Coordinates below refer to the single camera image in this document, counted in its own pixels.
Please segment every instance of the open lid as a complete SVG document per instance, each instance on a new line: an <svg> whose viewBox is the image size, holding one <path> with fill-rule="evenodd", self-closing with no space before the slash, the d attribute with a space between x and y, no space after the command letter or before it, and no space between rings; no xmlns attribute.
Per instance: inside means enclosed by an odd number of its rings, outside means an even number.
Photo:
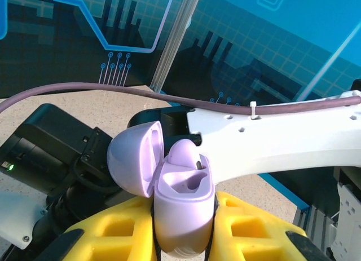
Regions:
<svg viewBox="0 0 361 261"><path fill-rule="evenodd" d="M150 197L153 175L164 159L159 121L130 127L118 134L108 148L107 162L114 181L124 190Z"/></svg>

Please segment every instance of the green led light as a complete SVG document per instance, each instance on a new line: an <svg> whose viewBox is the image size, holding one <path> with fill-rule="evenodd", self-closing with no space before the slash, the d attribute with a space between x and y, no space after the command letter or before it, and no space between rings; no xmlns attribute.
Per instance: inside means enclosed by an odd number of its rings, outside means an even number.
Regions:
<svg viewBox="0 0 361 261"><path fill-rule="evenodd" d="M12 171L12 169L14 169L14 164L10 165L10 166L7 168L7 171L10 172L10 171Z"/></svg>

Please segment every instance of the beige floor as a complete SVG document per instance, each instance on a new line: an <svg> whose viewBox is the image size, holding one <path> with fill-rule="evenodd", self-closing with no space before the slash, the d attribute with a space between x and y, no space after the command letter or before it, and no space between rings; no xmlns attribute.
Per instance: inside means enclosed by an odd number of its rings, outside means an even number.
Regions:
<svg viewBox="0 0 361 261"><path fill-rule="evenodd" d="M100 127L115 136L126 129L129 119L141 110L167 107L167 103L132 95L105 91L87 91L68 94L36 96L17 103L0 114L0 144L42 103L53 103L90 127ZM258 175L244 176L217 185L220 191L228 192L258 206L284 220L292 222L296 207ZM0 191L19 192L44 204L45 196L9 177L0 174ZM8 243L0 238L0 253ZM164 261L178 260L168 256ZM190 260L203 260L202 256Z"/></svg>

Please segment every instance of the screw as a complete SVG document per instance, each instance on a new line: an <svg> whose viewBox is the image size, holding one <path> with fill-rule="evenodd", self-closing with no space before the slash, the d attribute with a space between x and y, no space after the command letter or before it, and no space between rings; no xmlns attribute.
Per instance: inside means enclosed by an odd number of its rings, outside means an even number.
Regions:
<svg viewBox="0 0 361 261"><path fill-rule="evenodd" d="M84 161L90 161L90 156L88 154L85 154L83 156Z"/></svg>

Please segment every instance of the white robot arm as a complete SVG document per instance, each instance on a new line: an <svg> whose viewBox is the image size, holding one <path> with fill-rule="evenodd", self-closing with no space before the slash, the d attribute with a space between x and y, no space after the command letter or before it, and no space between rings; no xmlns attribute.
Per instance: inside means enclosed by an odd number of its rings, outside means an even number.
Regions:
<svg viewBox="0 0 361 261"><path fill-rule="evenodd" d="M201 135L200 153L217 170L215 183L265 172L361 166L361 104L256 117L195 109L187 119L190 133Z"/></svg>

